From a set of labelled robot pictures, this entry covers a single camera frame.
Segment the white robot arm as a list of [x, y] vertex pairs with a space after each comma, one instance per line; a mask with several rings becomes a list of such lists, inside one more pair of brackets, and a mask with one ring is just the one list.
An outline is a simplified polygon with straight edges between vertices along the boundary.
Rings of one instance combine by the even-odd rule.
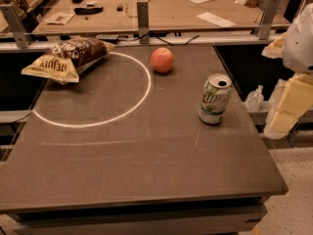
[[307, 5], [262, 55], [282, 58], [284, 67], [293, 71], [292, 78], [278, 81], [269, 99], [264, 134], [281, 139], [313, 106], [313, 4]]

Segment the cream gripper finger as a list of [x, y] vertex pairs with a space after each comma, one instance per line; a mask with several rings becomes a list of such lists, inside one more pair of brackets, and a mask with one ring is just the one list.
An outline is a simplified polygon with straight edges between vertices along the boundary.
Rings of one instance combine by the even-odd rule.
[[269, 129], [273, 132], [288, 133], [312, 106], [313, 76], [295, 74], [284, 83], [278, 98], [274, 101]]
[[282, 58], [286, 35], [287, 34], [284, 32], [278, 36], [272, 43], [263, 49], [261, 55], [270, 59]]

